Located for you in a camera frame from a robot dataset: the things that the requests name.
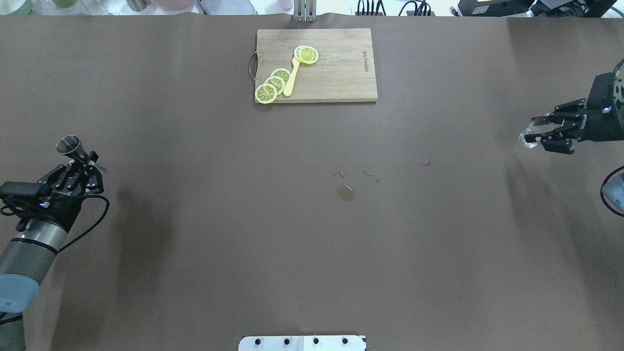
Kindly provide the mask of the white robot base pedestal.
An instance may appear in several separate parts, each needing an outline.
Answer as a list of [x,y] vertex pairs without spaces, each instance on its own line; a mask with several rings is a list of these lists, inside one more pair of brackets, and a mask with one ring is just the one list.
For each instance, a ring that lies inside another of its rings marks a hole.
[[367,351],[360,335],[277,335],[243,337],[239,351]]

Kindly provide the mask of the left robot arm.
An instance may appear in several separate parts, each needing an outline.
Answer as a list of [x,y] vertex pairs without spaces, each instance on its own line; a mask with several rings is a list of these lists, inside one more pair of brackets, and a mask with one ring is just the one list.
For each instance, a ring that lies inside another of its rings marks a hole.
[[1,349],[24,351],[24,311],[57,255],[71,244],[65,242],[82,203],[102,198],[103,172],[98,154],[67,152],[71,158],[36,182],[8,181],[1,186],[2,215],[19,218],[17,236],[1,254],[0,304]]

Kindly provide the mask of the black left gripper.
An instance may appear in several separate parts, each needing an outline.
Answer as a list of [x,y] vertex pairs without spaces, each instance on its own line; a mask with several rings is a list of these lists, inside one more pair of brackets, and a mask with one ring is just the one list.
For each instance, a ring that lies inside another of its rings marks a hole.
[[[73,151],[74,165],[58,165],[42,176],[38,183],[49,186],[52,191],[30,195],[36,210],[30,210],[30,218],[54,224],[69,233],[80,213],[83,201],[88,194],[103,193],[103,168],[97,165],[99,155],[96,151]],[[71,192],[73,195],[54,193]]]

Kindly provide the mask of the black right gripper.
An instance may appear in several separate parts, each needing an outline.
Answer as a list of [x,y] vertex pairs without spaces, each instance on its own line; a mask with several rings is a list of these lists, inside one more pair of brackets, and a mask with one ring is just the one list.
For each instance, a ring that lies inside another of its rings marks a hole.
[[571,126],[538,133],[539,143],[549,153],[574,154],[575,143],[622,141],[623,130],[623,68],[620,60],[610,73],[595,76],[587,100],[580,98],[555,106],[552,113],[532,118],[532,127]]

